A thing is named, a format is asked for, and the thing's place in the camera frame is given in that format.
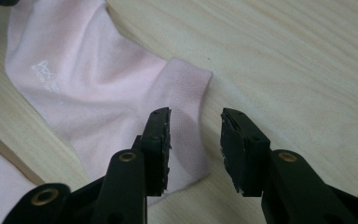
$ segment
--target pink fabric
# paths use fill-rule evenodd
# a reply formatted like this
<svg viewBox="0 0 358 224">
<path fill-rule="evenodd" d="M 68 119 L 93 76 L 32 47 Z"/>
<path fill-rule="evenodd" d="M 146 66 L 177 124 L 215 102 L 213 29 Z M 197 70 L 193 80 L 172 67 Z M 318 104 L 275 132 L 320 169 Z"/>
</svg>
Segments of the pink fabric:
<svg viewBox="0 0 358 224">
<path fill-rule="evenodd" d="M 165 106 L 172 110 L 167 193 L 209 173 L 200 106 L 212 74 L 179 59 L 166 62 L 122 37 L 104 1 L 21 0 L 10 15 L 6 70 L 73 145 L 91 181 L 105 174 L 113 154 L 131 147 L 149 114 Z M 33 187 L 0 156 L 0 222 Z"/>
</svg>

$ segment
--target wood grain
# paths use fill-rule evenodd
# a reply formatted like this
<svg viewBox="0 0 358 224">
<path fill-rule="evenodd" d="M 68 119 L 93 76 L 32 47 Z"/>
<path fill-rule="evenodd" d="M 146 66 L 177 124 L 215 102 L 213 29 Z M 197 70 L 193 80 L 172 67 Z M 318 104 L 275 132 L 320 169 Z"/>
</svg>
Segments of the wood grain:
<svg viewBox="0 0 358 224">
<path fill-rule="evenodd" d="M 8 8 L 0 7 L 0 153 L 36 185 L 61 182 L 79 189 L 88 178 L 75 151 L 49 128 L 5 74 L 7 15 Z"/>
<path fill-rule="evenodd" d="M 358 194 L 358 1 L 108 0 L 108 10 L 127 38 L 214 73 L 201 127 L 212 173 L 152 206 L 151 223 L 265 222 L 224 170 L 224 106 Z"/>
</svg>

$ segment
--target wooden table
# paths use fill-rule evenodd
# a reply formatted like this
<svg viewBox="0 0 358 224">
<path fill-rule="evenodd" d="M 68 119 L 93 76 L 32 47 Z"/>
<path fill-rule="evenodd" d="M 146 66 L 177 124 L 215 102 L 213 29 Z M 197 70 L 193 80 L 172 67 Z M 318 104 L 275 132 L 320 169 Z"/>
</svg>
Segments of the wooden table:
<svg viewBox="0 0 358 224">
<path fill-rule="evenodd" d="M 108 11 L 132 41 L 214 73 L 201 126 L 212 173 L 152 205 L 149 223 L 265 222 L 260 199 L 237 194 L 224 169 L 223 107 L 358 194 L 358 1 L 109 0 Z M 7 14 L 0 7 L 1 71 Z"/>
</svg>

